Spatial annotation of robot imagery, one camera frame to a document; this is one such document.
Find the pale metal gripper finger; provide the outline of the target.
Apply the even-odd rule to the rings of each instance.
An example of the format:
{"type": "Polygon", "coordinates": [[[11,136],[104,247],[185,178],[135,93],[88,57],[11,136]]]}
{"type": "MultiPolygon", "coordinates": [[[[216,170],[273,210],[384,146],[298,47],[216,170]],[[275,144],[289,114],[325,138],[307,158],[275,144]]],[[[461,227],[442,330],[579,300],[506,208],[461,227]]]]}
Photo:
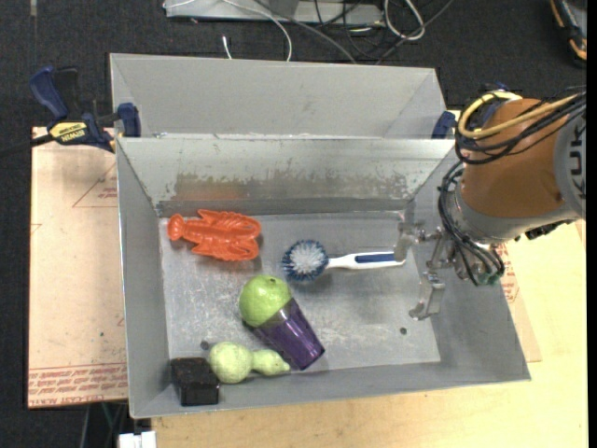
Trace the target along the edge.
{"type": "Polygon", "coordinates": [[[425,272],[420,278],[419,300],[409,310],[414,320],[424,320],[440,312],[446,285],[437,273],[425,272]]]}
{"type": "Polygon", "coordinates": [[[397,242],[394,248],[395,261],[405,261],[410,248],[422,242],[424,238],[422,223],[399,222],[397,226],[397,242]]]}

